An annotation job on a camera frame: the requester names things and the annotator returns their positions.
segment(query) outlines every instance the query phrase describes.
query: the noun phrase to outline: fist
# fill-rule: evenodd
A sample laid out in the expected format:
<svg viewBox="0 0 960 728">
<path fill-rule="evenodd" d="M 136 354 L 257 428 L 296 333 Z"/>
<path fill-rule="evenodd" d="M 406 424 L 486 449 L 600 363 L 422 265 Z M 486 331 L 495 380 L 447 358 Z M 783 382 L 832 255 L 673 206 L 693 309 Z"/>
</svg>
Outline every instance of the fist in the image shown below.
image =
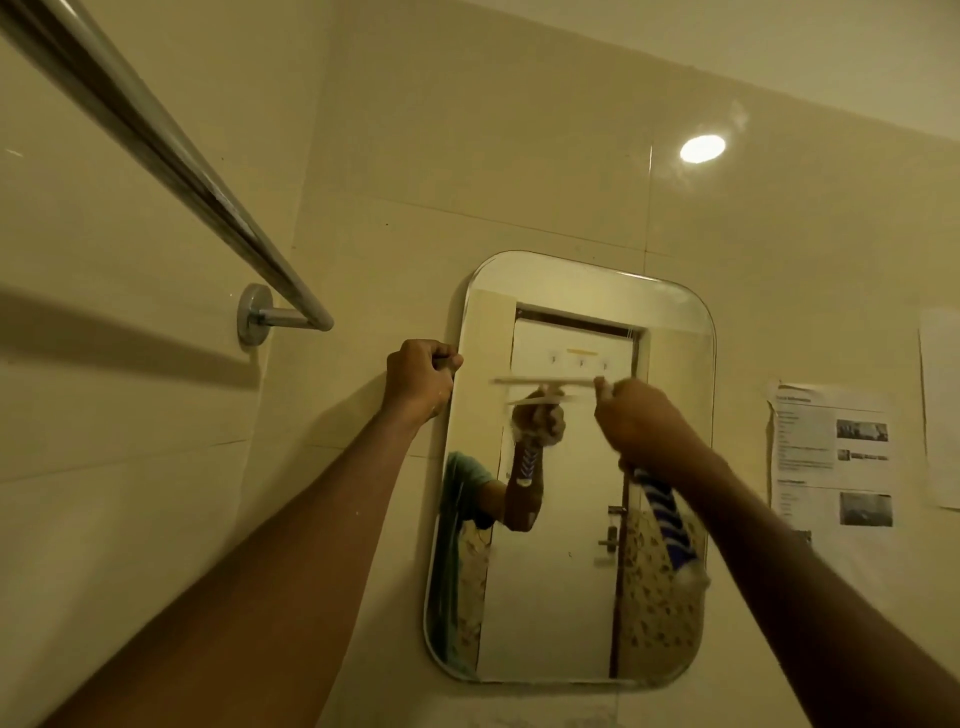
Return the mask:
<svg viewBox="0 0 960 728">
<path fill-rule="evenodd" d="M 561 397 L 560 387 L 546 387 L 527 395 L 527 399 Z M 558 404 L 518 404 L 512 418 L 514 438 L 519 442 L 546 448 L 564 438 L 564 410 Z"/>
<path fill-rule="evenodd" d="M 611 386 L 599 376 L 593 383 L 596 421 L 626 463 L 681 489 L 716 466 L 719 456 L 661 390 L 639 379 Z"/>
<path fill-rule="evenodd" d="M 407 339 L 387 357 L 387 387 L 381 411 L 396 413 L 419 427 L 450 401 L 453 374 L 464 358 L 456 348 L 432 339 Z"/>
</svg>

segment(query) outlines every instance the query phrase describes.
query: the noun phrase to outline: teal shirt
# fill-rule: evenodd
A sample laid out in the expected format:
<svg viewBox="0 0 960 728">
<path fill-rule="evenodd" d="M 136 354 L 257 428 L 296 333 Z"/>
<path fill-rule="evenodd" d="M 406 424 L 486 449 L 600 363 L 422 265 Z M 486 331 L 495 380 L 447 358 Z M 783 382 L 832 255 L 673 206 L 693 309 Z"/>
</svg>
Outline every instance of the teal shirt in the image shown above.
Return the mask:
<svg viewBox="0 0 960 728">
<path fill-rule="evenodd" d="M 460 579 L 460 532 L 467 521 L 479 530 L 493 526 L 494 518 L 476 505 L 481 486 L 496 480 L 486 468 L 462 452 L 446 458 L 443 490 L 437 516 L 437 543 L 427 597 L 426 630 L 430 648 L 441 662 L 466 677 L 476 677 L 456 655 L 457 583 Z"/>
</svg>

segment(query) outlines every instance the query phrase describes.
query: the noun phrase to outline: ceiling light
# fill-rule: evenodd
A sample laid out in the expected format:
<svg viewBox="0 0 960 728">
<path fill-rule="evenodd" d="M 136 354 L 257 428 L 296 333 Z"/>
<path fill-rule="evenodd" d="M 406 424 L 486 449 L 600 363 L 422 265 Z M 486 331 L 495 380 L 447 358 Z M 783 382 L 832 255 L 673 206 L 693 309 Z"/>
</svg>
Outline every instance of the ceiling light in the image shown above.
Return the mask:
<svg viewBox="0 0 960 728">
<path fill-rule="evenodd" d="M 702 161 L 716 159 L 727 148 L 727 142 L 722 136 L 709 133 L 703 136 L 694 136 L 680 150 L 680 159 L 690 164 L 700 164 Z"/>
</svg>

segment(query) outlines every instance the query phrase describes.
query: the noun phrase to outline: reflected door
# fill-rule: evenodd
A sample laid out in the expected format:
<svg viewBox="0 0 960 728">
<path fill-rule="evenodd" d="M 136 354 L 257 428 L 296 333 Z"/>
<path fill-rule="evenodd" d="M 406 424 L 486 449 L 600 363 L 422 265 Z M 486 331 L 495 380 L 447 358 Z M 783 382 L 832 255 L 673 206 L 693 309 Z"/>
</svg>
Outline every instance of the reflected door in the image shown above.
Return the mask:
<svg viewBox="0 0 960 728">
<path fill-rule="evenodd" d="M 511 369 L 517 376 L 631 375 L 626 336 L 517 319 Z M 512 388 L 510 400 L 530 394 Z M 610 674 L 617 554 L 597 544 L 620 519 L 616 455 L 593 420 L 592 390 L 567 391 L 564 439 L 543 456 L 543 505 L 533 529 L 493 527 L 477 673 L 485 680 L 605 679 Z M 505 428 L 499 479 L 512 466 Z"/>
</svg>

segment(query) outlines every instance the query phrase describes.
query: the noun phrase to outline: paper notice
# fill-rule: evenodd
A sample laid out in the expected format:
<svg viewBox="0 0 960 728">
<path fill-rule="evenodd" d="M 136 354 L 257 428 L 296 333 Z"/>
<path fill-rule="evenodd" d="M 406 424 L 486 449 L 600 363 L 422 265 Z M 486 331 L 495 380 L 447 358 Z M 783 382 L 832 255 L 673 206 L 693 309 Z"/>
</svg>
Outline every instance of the paper notice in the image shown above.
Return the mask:
<svg viewBox="0 0 960 728">
<path fill-rule="evenodd" d="M 937 505 L 960 508 L 960 312 L 921 314 L 920 357 L 927 481 Z"/>
<path fill-rule="evenodd" d="M 771 507 L 877 606 L 900 559 L 889 418 L 881 398 L 837 387 L 778 384 Z"/>
</svg>

